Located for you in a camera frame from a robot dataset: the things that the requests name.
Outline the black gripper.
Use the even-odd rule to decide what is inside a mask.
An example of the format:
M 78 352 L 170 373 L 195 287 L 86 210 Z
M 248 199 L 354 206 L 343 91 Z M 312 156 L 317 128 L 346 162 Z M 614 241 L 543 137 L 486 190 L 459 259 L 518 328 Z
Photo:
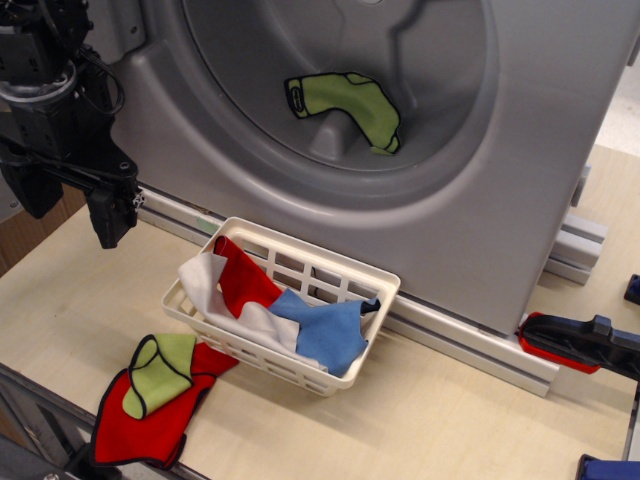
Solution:
M 38 153 L 6 136 L 1 137 L 1 172 L 23 208 L 35 219 L 43 218 L 63 197 L 60 181 L 83 190 L 93 229 L 103 249 L 114 249 L 137 225 L 131 202 L 119 196 L 136 196 L 138 167 L 111 139 L 108 130 L 61 159 Z

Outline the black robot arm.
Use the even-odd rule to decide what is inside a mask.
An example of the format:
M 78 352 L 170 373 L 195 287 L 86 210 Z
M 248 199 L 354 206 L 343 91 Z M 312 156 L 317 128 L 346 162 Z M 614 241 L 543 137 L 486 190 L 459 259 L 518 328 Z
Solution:
M 83 192 L 105 249 L 137 224 L 138 167 L 113 141 L 124 90 L 86 44 L 85 1 L 1 4 L 1 174 L 26 212 L 47 214 L 69 185 Z

